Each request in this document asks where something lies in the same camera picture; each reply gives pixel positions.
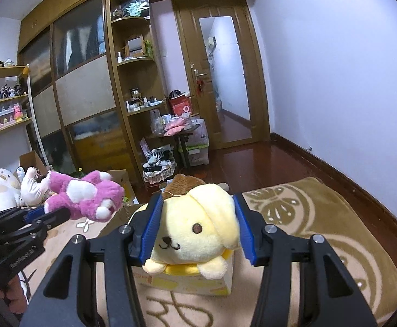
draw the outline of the door frame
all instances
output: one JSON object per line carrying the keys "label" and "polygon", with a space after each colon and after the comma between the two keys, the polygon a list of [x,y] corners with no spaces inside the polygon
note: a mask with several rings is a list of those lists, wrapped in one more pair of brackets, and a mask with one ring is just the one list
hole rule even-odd
{"label": "door frame", "polygon": [[[193,109],[198,109],[198,112],[200,113],[200,109],[199,109],[198,101],[197,101],[197,92],[196,92],[196,76],[193,72],[193,69],[194,69],[192,67],[193,63],[191,62],[189,54],[188,54],[186,37],[185,37],[185,33],[184,33],[184,28],[182,25],[182,20],[180,17],[180,7],[177,4],[178,1],[180,1],[180,0],[172,0],[173,11],[174,11],[174,15],[176,17],[177,31],[179,34],[180,46],[182,49],[185,71],[186,71],[188,86],[189,86],[189,90],[190,90],[190,94],[191,94],[192,106],[193,106]],[[256,31],[254,29],[254,25],[253,25],[253,21],[251,19],[251,14],[250,14],[250,10],[247,5],[247,1],[246,0],[239,0],[239,1],[241,2],[241,7],[243,9],[244,15],[247,18],[248,28],[249,28],[252,42],[253,42],[253,52],[254,52],[254,56],[256,59],[256,64],[257,64],[257,69],[258,69],[258,74],[259,74],[260,99],[257,102],[255,102],[254,105],[262,107],[262,114],[266,117],[266,119],[263,119],[261,121],[259,138],[256,138],[256,139],[248,138],[248,139],[230,141],[227,143],[222,143],[217,147],[214,147],[215,149],[224,149],[224,148],[232,147],[232,146],[245,145],[245,144],[249,144],[249,143],[255,143],[258,141],[269,141],[270,140],[268,101],[267,101],[267,95],[266,95],[266,89],[265,89],[265,77],[263,74],[262,59],[260,56],[259,43],[257,40]]]}

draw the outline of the pink plush figure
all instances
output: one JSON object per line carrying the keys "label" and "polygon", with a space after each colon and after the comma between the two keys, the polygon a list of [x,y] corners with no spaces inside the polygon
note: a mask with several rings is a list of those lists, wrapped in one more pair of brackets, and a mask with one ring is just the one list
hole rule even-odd
{"label": "pink plush figure", "polygon": [[14,105],[14,111],[14,119],[18,122],[23,117],[23,113],[21,113],[19,104]]}
{"label": "pink plush figure", "polygon": [[124,189],[111,181],[106,172],[93,171],[82,179],[59,172],[49,172],[46,179],[49,189],[56,195],[44,204],[45,213],[67,207],[71,219],[87,217],[97,222],[106,222],[123,203]]}

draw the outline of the patterned carpet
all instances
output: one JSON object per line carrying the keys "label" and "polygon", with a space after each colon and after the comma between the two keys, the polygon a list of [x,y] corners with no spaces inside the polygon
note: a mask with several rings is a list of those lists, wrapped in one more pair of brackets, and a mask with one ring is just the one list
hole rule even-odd
{"label": "patterned carpet", "polygon": [[[357,282],[379,325],[397,308],[397,270],[356,213],[338,193],[314,178],[243,193],[249,207],[259,211],[268,223],[299,237],[323,234]],[[83,233],[95,237],[100,230],[110,231],[128,221],[130,213],[119,212],[110,223],[85,220],[67,222],[52,230],[46,253],[26,270],[33,293],[69,238]],[[249,326],[256,306],[262,268],[254,268],[236,251],[230,296],[198,296],[173,293],[148,286],[137,287],[141,308],[149,327],[244,327]],[[98,272],[98,307],[106,319],[103,274]],[[293,264],[289,326],[298,318],[299,273]]]}

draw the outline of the red bag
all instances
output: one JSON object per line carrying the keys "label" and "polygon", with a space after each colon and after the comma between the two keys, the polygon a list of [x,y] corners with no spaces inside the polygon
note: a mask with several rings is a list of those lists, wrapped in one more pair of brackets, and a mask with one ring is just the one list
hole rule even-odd
{"label": "red bag", "polygon": [[191,101],[185,95],[172,98],[169,102],[175,116],[180,117],[183,113],[192,114]]}

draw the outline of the metal screw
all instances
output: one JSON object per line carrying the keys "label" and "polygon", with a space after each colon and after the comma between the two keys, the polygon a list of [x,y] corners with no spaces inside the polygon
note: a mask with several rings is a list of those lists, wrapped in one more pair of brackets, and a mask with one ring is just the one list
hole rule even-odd
{"label": "metal screw", "polygon": [[265,226],[265,231],[269,234],[275,234],[277,232],[277,226],[267,225],[267,226]]}
{"label": "metal screw", "polygon": [[118,231],[123,235],[128,234],[131,230],[132,228],[129,225],[122,225],[118,228]]}
{"label": "metal screw", "polygon": [[319,235],[319,234],[313,235],[313,240],[314,240],[316,243],[323,243],[323,242],[325,241],[324,236]]}
{"label": "metal screw", "polygon": [[80,242],[83,241],[83,235],[74,235],[73,237],[71,237],[71,242],[73,242],[74,244],[78,244]]}

